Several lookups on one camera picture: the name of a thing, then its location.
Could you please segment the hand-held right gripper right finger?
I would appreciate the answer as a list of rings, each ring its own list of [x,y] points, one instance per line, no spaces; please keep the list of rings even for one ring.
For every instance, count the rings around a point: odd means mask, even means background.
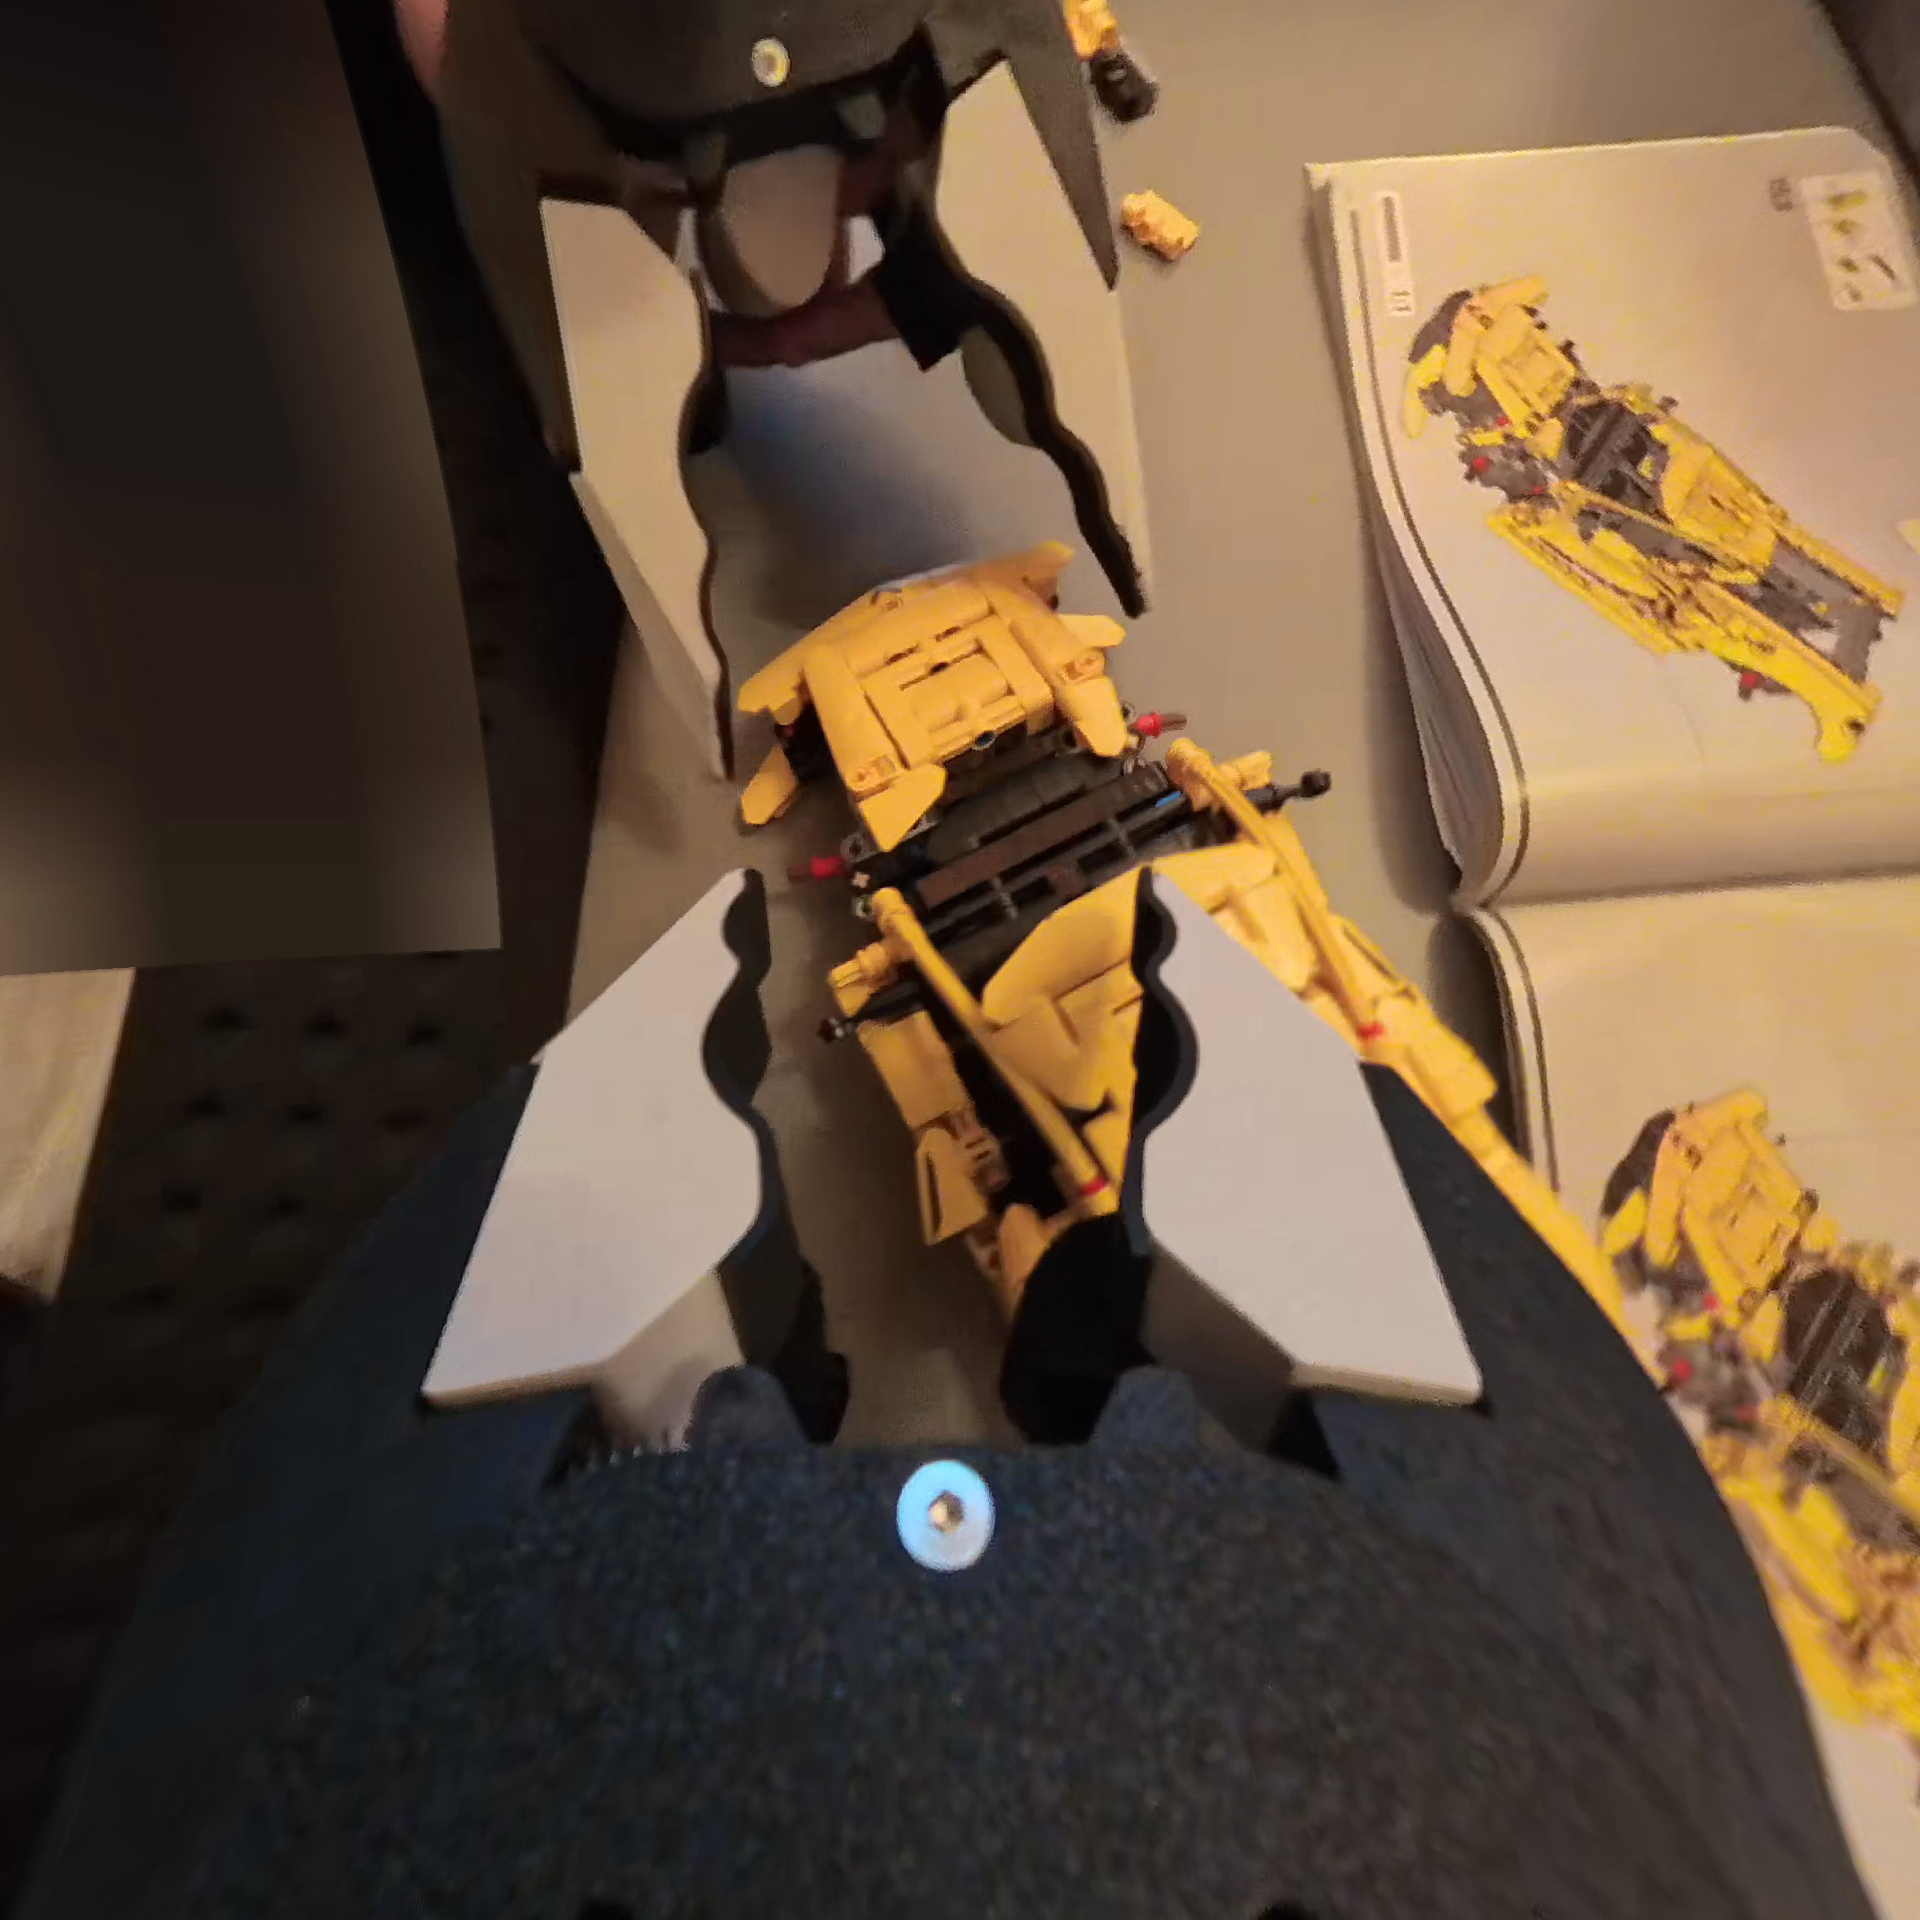
[[[1376,1074],[1173,880],[1140,872],[1136,1109],[1118,1212],[1023,1284],[1000,1365],[1021,1438],[1087,1441],[1143,1363],[1274,1443],[1309,1395],[1469,1409],[1482,1379]]]

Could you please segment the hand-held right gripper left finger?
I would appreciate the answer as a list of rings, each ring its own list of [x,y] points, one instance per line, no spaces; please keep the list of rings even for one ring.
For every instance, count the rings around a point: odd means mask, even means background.
[[[676,1443],[706,1379],[744,1365],[834,1441],[847,1360],[757,1105],[770,963],[760,876],[728,872],[541,1049],[428,1405],[580,1388],[615,1436]]]

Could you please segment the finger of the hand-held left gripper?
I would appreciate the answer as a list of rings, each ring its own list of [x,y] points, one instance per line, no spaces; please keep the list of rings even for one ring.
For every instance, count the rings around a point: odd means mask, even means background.
[[[574,494],[666,702],[711,774],[736,771],[728,660],[713,634],[713,542],[688,497],[711,371],[706,305],[617,205],[544,198]]]
[[[960,361],[998,435],[1062,477],[1119,608],[1150,595],[1145,475],[1113,216],[1054,5],[914,5],[919,134],[884,198],[884,308],[922,369]]]

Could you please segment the yellow brick toy car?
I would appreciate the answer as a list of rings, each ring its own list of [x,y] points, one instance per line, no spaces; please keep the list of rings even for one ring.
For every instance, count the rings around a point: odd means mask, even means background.
[[[1593,1236],[1502,1136],[1494,1078],[1328,897],[1285,814],[1328,774],[1148,740],[1108,672],[1121,627],[1060,610],[1062,545],[882,582],[736,697],[773,750],[748,828],[834,779],[855,830],[792,880],[844,880],[871,939],[830,973],[917,1156],[921,1234],[960,1242],[1002,1317],[1050,1245],[1118,1210],[1136,1109],[1136,872],[1186,893],[1369,1065],[1394,1070],[1617,1333]]]

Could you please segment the instruction booklet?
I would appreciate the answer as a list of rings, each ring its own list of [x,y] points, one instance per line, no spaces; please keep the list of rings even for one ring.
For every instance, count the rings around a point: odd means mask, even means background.
[[[1526,1158],[1914,1916],[1917,310],[1847,128],[1312,169]]]

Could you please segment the grey desk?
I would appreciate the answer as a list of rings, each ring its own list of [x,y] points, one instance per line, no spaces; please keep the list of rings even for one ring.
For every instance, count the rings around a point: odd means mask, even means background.
[[[1497,987],[1456,923],[1401,652],[1328,337],[1306,164],[1489,154],[1776,128],[1888,144],[1817,5],[1118,5],[1157,75],[1157,112],[1108,130],[1113,192],[1158,190],[1202,240],[1186,264],[1128,261],[1151,601],[1118,652],[1145,707],[1213,752],[1269,747],[1330,771],[1303,840],[1335,905],[1504,1072]],[[730,433],[696,461],[714,542],[711,603],[748,676],[856,589],[914,569],[1072,539],[1054,468],[975,412],[953,366],[873,348],[744,376]],[[773,1060],[759,1109],[778,1148],[832,1344],[847,1355],[838,1441],[1010,1446],[1000,1324],[970,1261],[926,1250],[910,1150],[863,1057],[816,1022],[824,973],[860,945],[824,884],[786,864],[844,830],[809,792],[765,832],[623,638],[592,825],[568,1013],[575,1017],[718,878],[765,878]]]

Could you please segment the loose yellow and black bricks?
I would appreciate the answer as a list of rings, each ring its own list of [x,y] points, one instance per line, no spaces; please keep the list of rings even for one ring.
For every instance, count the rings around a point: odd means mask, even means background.
[[[1060,13],[1072,56],[1103,115],[1121,128],[1151,116],[1160,102],[1160,85],[1125,38],[1113,5],[1060,2]],[[1202,232],[1151,188],[1119,196],[1119,229],[1140,252],[1165,264],[1186,257]]]

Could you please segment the black dimpled mat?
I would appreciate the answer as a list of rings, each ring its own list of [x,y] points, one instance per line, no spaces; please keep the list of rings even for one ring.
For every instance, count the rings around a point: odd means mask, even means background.
[[[5,1333],[5,1652],[77,1673],[322,1268],[561,1020],[618,610],[452,222],[388,5],[327,5],[423,350],[500,860],[496,952],[160,970],[77,1249]]]

